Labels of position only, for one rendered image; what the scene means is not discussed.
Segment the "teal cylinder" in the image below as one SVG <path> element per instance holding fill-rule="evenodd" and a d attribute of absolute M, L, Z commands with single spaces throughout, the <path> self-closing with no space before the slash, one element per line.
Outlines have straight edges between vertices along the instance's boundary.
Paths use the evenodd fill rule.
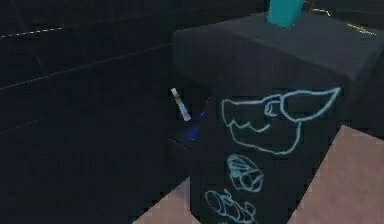
<path fill-rule="evenodd" d="M 291 27 L 299 17 L 304 0 L 271 0 L 267 21 L 280 27 Z"/>

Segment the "black cabinet with cyan drawings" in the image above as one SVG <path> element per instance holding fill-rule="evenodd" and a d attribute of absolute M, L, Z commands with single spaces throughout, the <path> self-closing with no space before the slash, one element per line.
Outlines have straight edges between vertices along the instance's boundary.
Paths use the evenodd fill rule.
<path fill-rule="evenodd" d="M 209 90 L 191 134 L 200 224 L 287 224 L 341 122 L 384 55 L 384 31 L 262 13 L 175 32 L 178 72 Z"/>

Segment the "white stick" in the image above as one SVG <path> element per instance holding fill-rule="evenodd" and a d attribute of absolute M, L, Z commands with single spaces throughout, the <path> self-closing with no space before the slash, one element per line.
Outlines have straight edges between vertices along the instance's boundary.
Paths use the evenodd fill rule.
<path fill-rule="evenodd" d="M 187 111 L 187 109 L 186 109 L 186 107 L 185 107 L 185 105 L 184 105 L 180 95 L 178 94 L 178 91 L 175 88 L 172 88 L 171 89 L 171 93 L 172 93 L 172 95 L 173 95 L 173 97 L 175 99 L 175 102 L 176 102 L 176 104 L 177 104 L 177 106 L 179 108 L 179 111 L 180 111 L 180 113 L 181 113 L 181 115 L 183 117 L 183 120 L 185 122 L 190 121 L 191 120 L 191 116 L 190 116 L 189 112 Z"/>

